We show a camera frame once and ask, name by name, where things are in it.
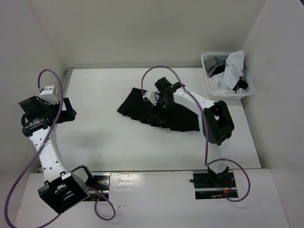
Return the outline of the black pleated skirt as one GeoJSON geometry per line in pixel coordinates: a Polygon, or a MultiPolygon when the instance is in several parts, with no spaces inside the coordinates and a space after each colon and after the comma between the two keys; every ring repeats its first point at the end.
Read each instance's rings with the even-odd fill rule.
{"type": "Polygon", "coordinates": [[[168,128],[178,132],[200,130],[196,113],[180,104],[154,106],[150,101],[142,99],[139,88],[131,90],[117,111],[123,116],[153,127],[168,128]]]}

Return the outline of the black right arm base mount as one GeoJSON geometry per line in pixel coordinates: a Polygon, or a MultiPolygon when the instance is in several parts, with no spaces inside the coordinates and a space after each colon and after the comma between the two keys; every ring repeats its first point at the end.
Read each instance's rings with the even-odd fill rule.
{"type": "Polygon", "coordinates": [[[233,171],[229,171],[217,182],[211,180],[207,171],[193,172],[190,183],[194,185],[195,199],[197,200],[224,199],[226,194],[229,198],[238,198],[233,171]]]}

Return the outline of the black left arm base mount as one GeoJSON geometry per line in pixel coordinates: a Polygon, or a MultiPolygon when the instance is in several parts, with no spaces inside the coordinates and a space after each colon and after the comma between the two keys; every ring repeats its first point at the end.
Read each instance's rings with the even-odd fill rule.
{"type": "MultiPolygon", "coordinates": [[[[110,180],[111,174],[109,172],[92,172],[92,176],[94,178],[93,182],[90,183],[90,187],[97,190],[99,193],[103,193],[103,195],[109,199],[109,188],[110,188],[110,180]]],[[[95,191],[89,191],[90,196],[85,199],[85,201],[93,202],[93,201],[105,201],[104,198],[99,198],[99,194],[95,191]]]]}

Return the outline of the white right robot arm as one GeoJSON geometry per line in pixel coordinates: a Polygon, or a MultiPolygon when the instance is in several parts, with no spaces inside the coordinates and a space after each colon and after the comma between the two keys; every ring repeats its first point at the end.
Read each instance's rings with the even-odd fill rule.
{"type": "Polygon", "coordinates": [[[213,171],[211,165],[225,159],[208,161],[208,155],[210,144],[220,146],[232,136],[232,131],[235,129],[227,104],[221,100],[218,102],[208,100],[191,92],[180,80],[172,84],[162,77],[155,83],[155,87],[159,91],[157,107],[165,110],[179,105],[197,114],[199,131],[206,139],[204,163],[208,170],[208,181],[214,187],[220,186],[229,172],[229,167],[225,167],[222,171],[213,171]]]}

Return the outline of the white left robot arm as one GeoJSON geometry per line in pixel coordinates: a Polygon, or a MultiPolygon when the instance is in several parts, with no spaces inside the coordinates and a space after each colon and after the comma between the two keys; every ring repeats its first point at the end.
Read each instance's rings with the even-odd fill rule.
{"type": "Polygon", "coordinates": [[[73,121],[76,111],[68,98],[52,104],[32,96],[19,105],[24,111],[22,132],[37,149],[43,169],[44,185],[38,189],[38,194],[57,214],[62,214],[87,199],[95,183],[86,166],[70,171],[65,168],[52,128],[55,124],[73,121]]]}

